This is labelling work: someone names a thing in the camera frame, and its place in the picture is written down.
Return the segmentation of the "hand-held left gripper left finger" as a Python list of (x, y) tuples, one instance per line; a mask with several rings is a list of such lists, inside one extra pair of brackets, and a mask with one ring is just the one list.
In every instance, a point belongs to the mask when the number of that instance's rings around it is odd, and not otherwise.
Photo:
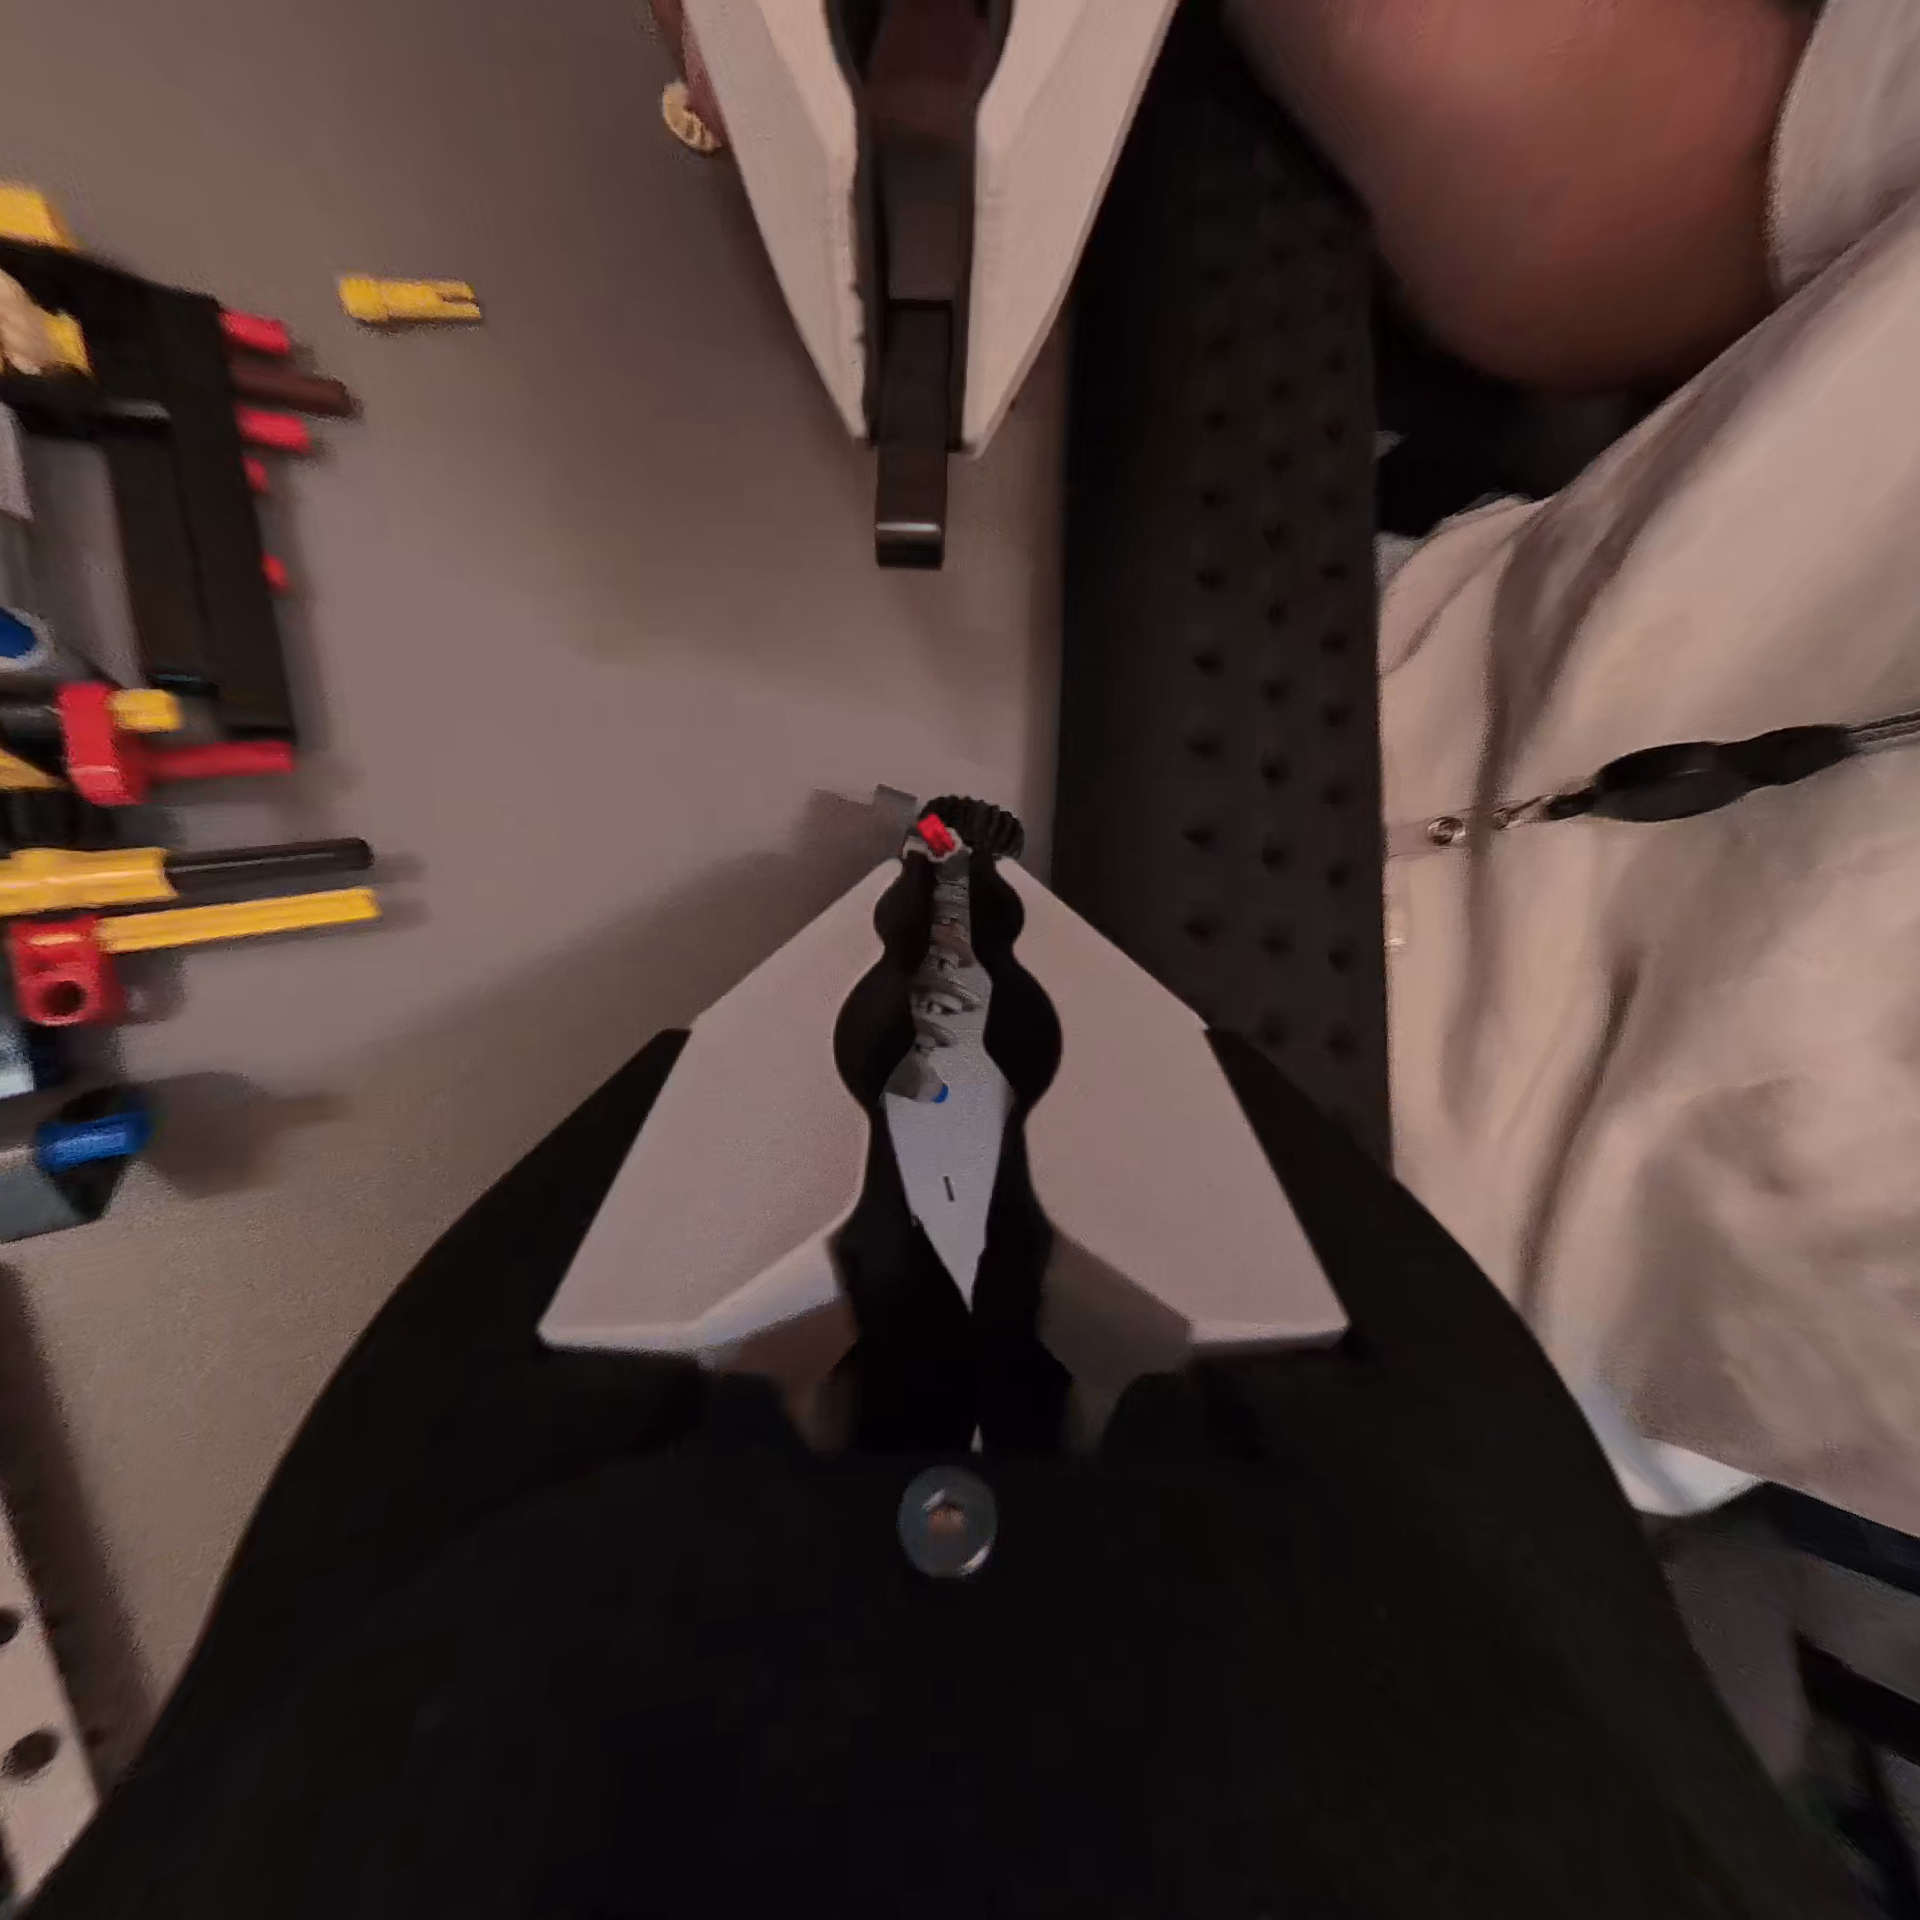
[(808, 1441), (844, 1440), (834, 1369), (856, 1322), (830, 1240), (891, 1133), (850, 1088), (834, 1025), (868, 971), (891, 992), (919, 970), (889, 961), (876, 930), (903, 872), (903, 855), (876, 863), (693, 1018), (539, 1315), (551, 1352), (755, 1376)]

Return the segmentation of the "long light grey lego beam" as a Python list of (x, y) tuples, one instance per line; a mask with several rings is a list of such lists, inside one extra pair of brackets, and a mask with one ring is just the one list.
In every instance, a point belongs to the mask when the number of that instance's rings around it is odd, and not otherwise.
[(93, 1810), (92, 1756), (3, 1510), (3, 1916), (35, 1900)]

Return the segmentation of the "white shirt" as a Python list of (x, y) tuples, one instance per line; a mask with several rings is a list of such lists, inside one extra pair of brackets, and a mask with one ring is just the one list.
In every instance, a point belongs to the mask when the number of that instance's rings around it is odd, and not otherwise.
[(1620, 753), (1916, 716), (1916, 3), (1825, 3), (1777, 309), (1379, 610), (1402, 1186), (1636, 1497), (1711, 1460), (1916, 1531), (1916, 740), (1625, 826)]

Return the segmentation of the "person's right forearm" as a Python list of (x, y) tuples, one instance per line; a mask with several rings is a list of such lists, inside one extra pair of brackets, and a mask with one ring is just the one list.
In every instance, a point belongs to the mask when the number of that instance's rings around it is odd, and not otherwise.
[(1804, 3), (1224, 3), (1429, 337), (1536, 394), (1655, 394), (1778, 300)]

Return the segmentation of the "yellow lego pin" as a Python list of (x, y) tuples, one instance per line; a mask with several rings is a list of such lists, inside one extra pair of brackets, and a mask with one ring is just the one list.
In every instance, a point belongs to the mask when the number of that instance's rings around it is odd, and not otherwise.
[(485, 305), (451, 277), (338, 277), (338, 300), (349, 321), (373, 330), (485, 321)]

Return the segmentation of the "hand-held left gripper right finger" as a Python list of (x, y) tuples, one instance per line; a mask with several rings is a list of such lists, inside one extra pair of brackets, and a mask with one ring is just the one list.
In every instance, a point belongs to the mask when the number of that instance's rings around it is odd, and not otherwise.
[(1012, 855), (978, 863), (973, 934), (1066, 1440), (1093, 1441), (1145, 1376), (1329, 1352), (1347, 1309), (1203, 1018)]

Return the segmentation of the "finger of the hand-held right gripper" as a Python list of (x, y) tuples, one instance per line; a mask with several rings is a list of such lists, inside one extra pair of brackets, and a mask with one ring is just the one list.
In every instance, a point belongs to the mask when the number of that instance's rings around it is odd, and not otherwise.
[(844, 3), (684, 3), (760, 248), (830, 411), (872, 443), (870, 179)]
[(962, 450), (982, 451), (1045, 347), (1175, 3), (1012, 3), (975, 105)]

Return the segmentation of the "lego chassis assembly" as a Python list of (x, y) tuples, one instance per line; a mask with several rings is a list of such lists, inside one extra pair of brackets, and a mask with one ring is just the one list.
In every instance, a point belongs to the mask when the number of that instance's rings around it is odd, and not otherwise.
[[(3, 1245), (102, 1222), (149, 1143), (132, 1084), (74, 1084), (74, 1037), (132, 1002), (122, 961), (380, 923), (360, 839), (167, 849), (175, 789), (298, 773), (263, 548), (266, 457), (355, 401), (292, 333), (81, 248), (3, 181)], [(105, 462), (132, 668), (53, 623), (28, 443)]]

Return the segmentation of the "small lego beam assembly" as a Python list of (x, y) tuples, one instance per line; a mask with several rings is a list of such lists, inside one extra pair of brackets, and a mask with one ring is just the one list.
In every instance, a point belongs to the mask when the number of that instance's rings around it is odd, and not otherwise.
[(911, 1047), (889, 1096), (932, 1110), (1003, 1084), (985, 1057), (990, 971), (975, 958), (973, 876), (982, 860), (1016, 855), (1020, 820), (985, 799), (926, 799), (905, 835), (903, 860), (930, 869), (930, 934), (910, 980)]

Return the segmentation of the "black badge reel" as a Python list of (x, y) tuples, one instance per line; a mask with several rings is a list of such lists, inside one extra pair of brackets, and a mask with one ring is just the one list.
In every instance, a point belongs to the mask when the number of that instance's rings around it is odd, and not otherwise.
[(1451, 808), (1398, 826), (1385, 835), (1385, 849), (1394, 855), (1457, 849), (1478, 835), (1563, 820), (1692, 820), (1733, 808), (1752, 792), (1795, 786), (1843, 760), (1911, 744), (1911, 707), (1853, 725), (1778, 725), (1745, 740), (1661, 744), (1620, 753), (1582, 781), (1554, 792), (1484, 808)]

